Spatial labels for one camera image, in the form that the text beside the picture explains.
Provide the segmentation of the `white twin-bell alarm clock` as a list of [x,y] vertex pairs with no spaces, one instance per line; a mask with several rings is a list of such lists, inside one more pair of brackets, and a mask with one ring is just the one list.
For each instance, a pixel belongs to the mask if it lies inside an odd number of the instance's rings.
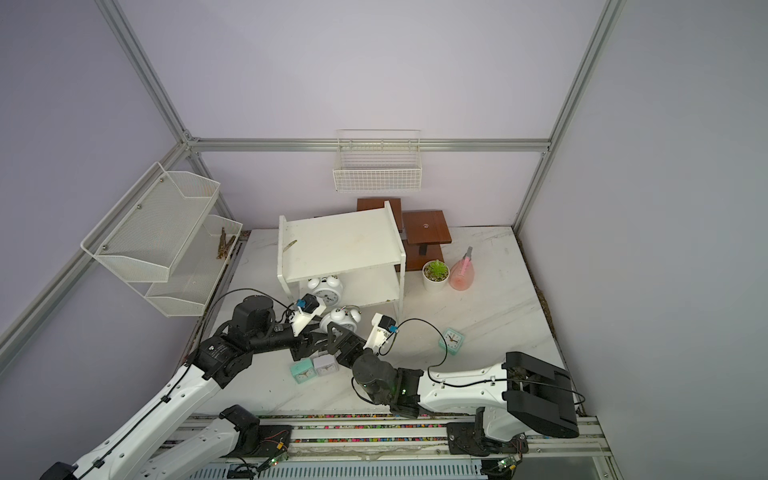
[[331,310],[322,318],[319,324],[319,329],[323,333],[327,333],[329,330],[329,325],[334,323],[339,327],[343,327],[352,332],[356,332],[361,318],[362,315],[360,309],[357,306],[346,305],[338,307]]
[[337,306],[343,296],[344,286],[336,275],[311,278],[307,281],[308,292],[323,300],[329,308]]

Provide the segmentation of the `mint square alarm clock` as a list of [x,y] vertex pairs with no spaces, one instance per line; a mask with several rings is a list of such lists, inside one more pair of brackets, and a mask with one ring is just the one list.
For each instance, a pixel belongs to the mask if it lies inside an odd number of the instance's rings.
[[446,351],[448,355],[457,355],[465,341],[465,335],[453,328],[446,328],[441,333],[438,341],[439,348]]

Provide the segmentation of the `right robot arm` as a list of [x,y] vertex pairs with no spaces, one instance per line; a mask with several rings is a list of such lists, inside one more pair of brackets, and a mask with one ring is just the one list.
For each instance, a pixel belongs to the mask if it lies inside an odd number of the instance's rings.
[[405,418],[473,413],[485,436],[498,442],[533,430],[544,436],[579,436],[577,401],[567,370],[520,351],[476,370],[437,372],[394,367],[382,348],[393,347],[405,326],[389,317],[364,340],[335,322],[327,325],[328,352],[351,370],[352,389],[364,402]]

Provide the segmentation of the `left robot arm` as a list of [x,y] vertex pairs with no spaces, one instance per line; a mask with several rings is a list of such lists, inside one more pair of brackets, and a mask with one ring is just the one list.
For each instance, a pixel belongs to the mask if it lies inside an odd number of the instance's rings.
[[260,421],[240,405],[224,409],[204,432],[156,456],[155,451],[201,405],[222,391],[254,355],[287,349],[300,360],[318,351],[326,306],[311,294],[277,321],[269,296],[248,296],[231,320],[200,342],[157,395],[107,440],[74,464],[57,462],[46,479],[183,479],[222,456],[244,457],[272,447]]

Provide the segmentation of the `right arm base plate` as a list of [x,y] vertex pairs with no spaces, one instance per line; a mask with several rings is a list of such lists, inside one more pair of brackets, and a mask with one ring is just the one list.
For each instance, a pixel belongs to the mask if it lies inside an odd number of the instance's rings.
[[449,422],[445,425],[451,455],[488,457],[495,454],[527,454],[529,445],[522,434],[509,441],[487,437],[481,426],[469,422]]

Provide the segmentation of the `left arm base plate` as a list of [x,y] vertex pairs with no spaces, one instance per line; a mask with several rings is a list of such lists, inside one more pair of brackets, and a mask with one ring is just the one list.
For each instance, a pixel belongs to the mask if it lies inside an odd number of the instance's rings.
[[264,425],[248,427],[239,432],[238,440],[228,457],[276,457],[288,450],[293,427]]

